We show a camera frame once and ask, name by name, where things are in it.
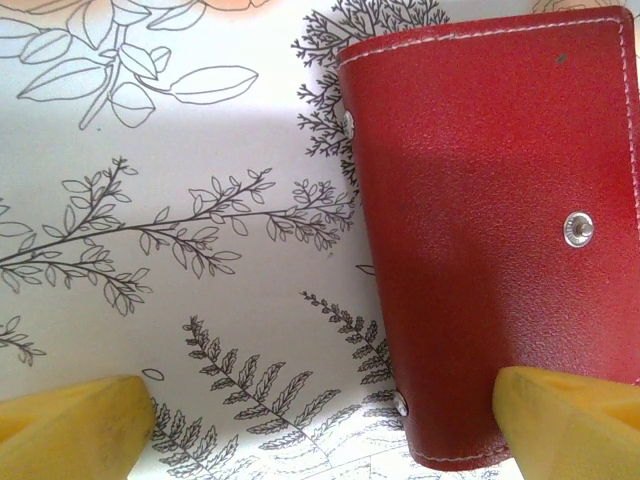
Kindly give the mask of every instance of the leaf drawing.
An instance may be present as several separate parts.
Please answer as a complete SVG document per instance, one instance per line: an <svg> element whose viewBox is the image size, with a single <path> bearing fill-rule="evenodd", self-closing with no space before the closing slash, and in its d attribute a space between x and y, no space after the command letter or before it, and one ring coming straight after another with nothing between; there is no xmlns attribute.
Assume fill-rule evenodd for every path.
<svg viewBox="0 0 640 480"><path fill-rule="evenodd" d="M186 5L170 8L162 16L149 23L147 28L149 30L187 30L200 21L205 10L204 3L194 0Z"/></svg>
<svg viewBox="0 0 640 480"><path fill-rule="evenodd" d="M307 155L340 157L343 174L357 188L351 145L342 127L344 108L337 75L337 53L366 38L447 23L437 0L336 0L333 15L316 10L304 18L305 33L292 48L304 65L320 68L314 85L302 84L298 97L311 107L298 115L298 125L310 133Z"/></svg>
<svg viewBox="0 0 640 480"><path fill-rule="evenodd" d="M21 317L16 316L9 320L6 325L0 325L0 349L5 347L16 348L18 350L18 360L32 367L34 358L44 356L46 353L34 348L33 342L28 341L28 335L17 332L20 320Z"/></svg>
<svg viewBox="0 0 640 480"><path fill-rule="evenodd" d="M201 0L51 0L27 12L68 12L66 30L0 17L0 58L17 58L25 65L57 62L39 73L18 98L46 102L89 97L78 123L80 130L107 104L123 125L138 128L155 111L154 96L212 105L243 95L258 79L257 72L243 66L212 65L167 81L159 74L167 69L171 50L164 46L147 50L127 41L131 29L187 30L204 17L207 8L208 2ZM72 56L70 52L77 51L71 48L74 42L86 44L90 51ZM127 72L133 73L133 81L123 78L123 74L129 76Z"/></svg>
<svg viewBox="0 0 640 480"><path fill-rule="evenodd" d="M360 364L358 372L363 374L360 381L362 385L388 383L393 380L387 339L379 338L380 331L375 320L371 320L367 324L362 317L353 318L349 312L341 310L339 305L329 304L325 299L318 299L315 294L302 292L302 296L312 306L320 308L322 313L328 315L330 323L340 325L338 333L345 335L345 341L356 347L352 358L358 360ZM402 429L398 412L395 408L391 408L393 396L394 390L387 388L373 392L362 400L364 405L389 405L389 407L370 408L365 412L365 417L393 419L378 422L372 428Z"/></svg>
<svg viewBox="0 0 640 480"><path fill-rule="evenodd" d="M180 77L169 91L181 103L211 105L239 97L257 79L257 72L245 67L207 67Z"/></svg>
<svg viewBox="0 0 640 480"><path fill-rule="evenodd" d="M206 361L206 365L200 369L200 373L214 380L211 390L230 390L225 393L227 395L223 402L225 405L248 404L234 418L240 421L253 420L254 425L247 428L247 432L250 434L277 435L276 438L264 441L259 448L268 451L283 450L305 443L309 447L309 452L318 457L319 463L314 464L314 468L331 464L329 454L322 445L322 441L335 426L357 412L361 408L360 405L353 405L347 410L339 411L329 417L329 420L325 421L313 433L307 433L305 428L312 424L323 408L340 393L340 390L326 390L321 393L301 410L298 410L298 415L292 420L287 416L287 413L294 406L296 397L304 388L312 372L299 373L288 381L284 389L276 395L272 395L272 387L285 366L284 362L274 363L267 367L261 375L256 376L260 355L253 355L244 362L238 371L236 368L237 349L231 349L223 355L220 338L212 340L209 331L203 328L202 320L195 316L191 317L189 323L182 328L189 332L186 343L193 347L189 356Z"/></svg>
<svg viewBox="0 0 640 480"><path fill-rule="evenodd" d="M138 87L125 84L122 88ZM170 218L171 209L167 206L153 220L127 225L117 216L117 207L132 201L122 190L123 178L136 176L138 172L126 159L114 158L104 170L81 180L62 182L69 193L69 203L63 209L61 222L42 225L48 238L39 244L32 227L9 219L4 221L9 207L0 205L3 215L0 238L20 242L15 253L0 258L0 284L18 294L24 284L64 285L70 289L76 280L84 279L93 286L100 284L107 303L126 316L135 312L136 304L144 303L143 295L151 293L143 283L149 270L118 272L111 251L96 242L109 235L135 232L145 255L170 250L182 268L191 270L198 279L206 274L211 277L235 274L230 264L242 255L215 247L223 234L249 235L253 219L263 219L268 233L271 226L277 228L277 239L281 241L295 236L297 241L313 243L319 251L335 245L340 239L338 231L345 231L352 224L353 206L346 194L338 194L330 182L312 184L305 180L296 184L293 206L268 210L262 207L264 202L256 201L256 195L262 200L262 194L275 186L267 180L270 172L271 169L249 170L248 180L232 176L228 182L211 177L210 189L189 191L193 198L192 215ZM82 246L79 258L63 254L61 248L72 244ZM225 365L233 367L231 360Z"/></svg>
<svg viewBox="0 0 640 480"><path fill-rule="evenodd" d="M19 94L36 102L74 100L98 91L107 79L107 69L86 58L64 60L37 76Z"/></svg>
<svg viewBox="0 0 640 480"><path fill-rule="evenodd" d="M234 460L238 449L238 435L219 447L215 425L203 428L202 417L189 423L184 414L171 412L165 403L152 399L156 412L156 426L151 435L151 448L164 455L160 462L169 467L174 478L228 480L255 462L255 457Z"/></svg>

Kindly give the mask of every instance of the silver rivet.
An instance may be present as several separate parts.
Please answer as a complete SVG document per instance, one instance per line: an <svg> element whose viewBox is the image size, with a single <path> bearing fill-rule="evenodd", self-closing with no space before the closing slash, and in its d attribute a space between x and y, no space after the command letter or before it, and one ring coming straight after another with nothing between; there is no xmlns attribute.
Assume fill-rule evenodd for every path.
<svg viewBox="0 0 640 480"><path fill-rule="evenodd" d="M353 135L355 134L355 126L353 124L353 115L351 115L351 112L349 110L344 112L344 115L342 116L342 131L349 140L353 139Z"/></svg>
<svg viewBox="0 0 640 480"><path fill-rule="evenodd" d="M564 239L574 248L586 246L594 231L593 220L584 212L573 212L564 222Z"/></svg>
<svg viewBox="0 0 640 480"><path fill-rule="evenodd" d="M396 410L400 414L401 417L406 417L409 415L409 408L407 407L407 402L404 401L404 397L398 391L393 395L393 404L396 407Z"/></svg>

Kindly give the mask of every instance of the wallet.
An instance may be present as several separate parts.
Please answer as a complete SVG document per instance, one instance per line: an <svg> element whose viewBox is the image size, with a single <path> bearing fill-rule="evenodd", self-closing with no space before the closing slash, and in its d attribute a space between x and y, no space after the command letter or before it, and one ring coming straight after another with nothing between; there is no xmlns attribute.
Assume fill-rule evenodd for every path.
<svg viewBox="0 0 640 480"><path fill-rule="evenodd" d="M507 366L640 379L640 131L620 7L447 24L340 53L413 458L510 456Z"/></svg>

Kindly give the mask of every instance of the branch drawing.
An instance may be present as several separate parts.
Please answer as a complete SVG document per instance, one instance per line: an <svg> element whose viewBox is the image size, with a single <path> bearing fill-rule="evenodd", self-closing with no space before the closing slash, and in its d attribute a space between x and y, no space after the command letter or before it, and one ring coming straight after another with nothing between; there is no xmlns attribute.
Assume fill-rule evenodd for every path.
<svg viewBox="0 0 640 480"><path fill-rule="evenodd" d="M247 477L247 469L256 461L255 457L233 460L238 449L238 435L216 453L218 433L215 425L205 433L202 417L187 424L180 410L172 414L165 403L159 406L155 398L152 402L156 412L156 426L151 436L151 447L166 455L160 462L170 467L167 470L169 475L199 480L262 478L262 474Z"/></svg>
<svg viewBox="0 0 640 480"><path fill-rule="evenodd" d="M329 316L329 322L341 325L338 333L346 335L345 341L347 343L359 345L352 357L360 362L358 371L364 374L360 381L362 385L373 385L393 380L389 345L386 338L378 341L379 330L375 320L369 321L365 329L366 322L362 317L354 319L346 310L340 310L339 305L329 304L325 299L319 300L315 294L302 292L302 296L312 306L321 308L322 313ZM373 407L364 413L365 417L383 419L367 427L367 430L380 428L395 431L403 430L400 415L392 406L393 395L393 389L383 389L367 395L362 400L364 405L378 403L386 403L388 405Z"/></svg>
<svg viewBox="0 0 640 480"><path fill-rule="evenodd" d="M46 65L18 94L36 102L89 100L79 121L85 130L107 106L125 126L137 128L155 112L154 95L180 103L213 105L249 90L258 73L240 65L214 65L161 75L172 50L143 48L142 32L184 31L205 15L198 0L55 0L32 8L33 21L0 17L0 58ZM64 28L47 28L43 16L67 14Z"/></svg>
<svg viewBox="0 0 640 480"><path fill-rule="evenodd" d="M27 334L16 331L20 320L21 317L16 316L9 320L6 325L0 325L0 348L16 348L18 350L18 360L32 367L34 357L41 357L46 353L33 348L33 342L27 341L29 339Z"/></svg>
<svg viewBox="0 0 640 480"><path fill-rule="evenodd" d="M249 357L243 367L239 371L236 369L234 373L234 367L238 359L237 349L231 349L222 355L220 338L216 337L211 340L209 331L203 328L203 321L198 317L191 317L190 322L182 328L190 334L186 340L187 344L194 347L189 356L207 362L207 365L200 370L200 373L217 378L211 385L211 391L227 388L233 390L224 400L224 405L245 402L249 404L234 418L241 421L261 418L261 423L247 428L247 432L253 435L265 436L277 434L276 438L271 438L261 443L260 449L281 451L303 446L306 450L302 454L296 453L294 457L280 455L276 459L282 461L313 455L317 458L317 463L314 462L311 466L307 466L305 470L331 466L330 450L323 444L325 437L335 427L357 412L361 408L360 405L351 405L339 410L312 432L309 432L308 427L315 417L340 393L340 390L326 390L306 404L298 415L292 418L287 414L312 372L305 371L296 375L278 395L271 395L271 388L284 367L284 362L270 365L259 376L259 380L255 382L260 355Z"/></svg>
<svg viewBox="0 0 640 480"><path fill-rule="evenodd" d="M266 220L267 235L274 242L295 237L320 251L335 245L339 232L352 225L353 201L347 194L339 194L331 182L304 180L295 183L290 207L257 209L265 204L263 193L275 186L267 181L270 171L248 170L247 181L231 176L228 183L213 176L211 188L189 190L193 214L170 218L171 207L167 206L153 220L127 225L115 216L119 204L132 201L122 191L122 177L138 172L126 159L114 158L112 166L92 176L62 182L70 194L69 204L59 224L42 225L42 242L36 243L38 234L25 223L0 222L0 238L20 241L14 253L0 257L1 283L19 294L24 284L63 284L70 289L74 280L86 279L94 286L100 284L109 305L126 316L135 312L136 304L144 303L142 295L152 292L142 283L149 269L116 271L111 251L97 243L110 235L136 233L147 256L154 250L170 249L175 260L198 279L205 272L212 277L235 274L229 263L242 255L214 247L225 231L248 236L252 218ZM9 207L0 204L0 216L7 211ZM69 251L70 246L83 251L77 255Z"/></svg>
<svg viewBox="0 0 640 480"><path fill-rule="evenodd" d="M370 37L450 19L437 0L337 0L331 10L331 16L313 10L304 17L305 33L292 44L305 67L323 70L314 85L302 84L298 90L311 107L311 113L298 115L298 126L310 132L307 155L339 156L343 174L357 189L351 144L341 123L338 52Z"/></svg>

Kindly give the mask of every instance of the wallet flap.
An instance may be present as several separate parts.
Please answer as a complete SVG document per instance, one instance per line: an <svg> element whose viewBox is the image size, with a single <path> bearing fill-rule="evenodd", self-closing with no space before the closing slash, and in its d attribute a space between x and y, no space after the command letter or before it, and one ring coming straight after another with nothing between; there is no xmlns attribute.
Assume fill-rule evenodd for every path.
<svg viewBox="0 0 640 480"><path fill-rule="evenodd" d="M638 87L617 7L449 24L342 52L405 429L440 470L508 457L500 368L640 375ZM583 212L582 248L565 221Z"/></svg>

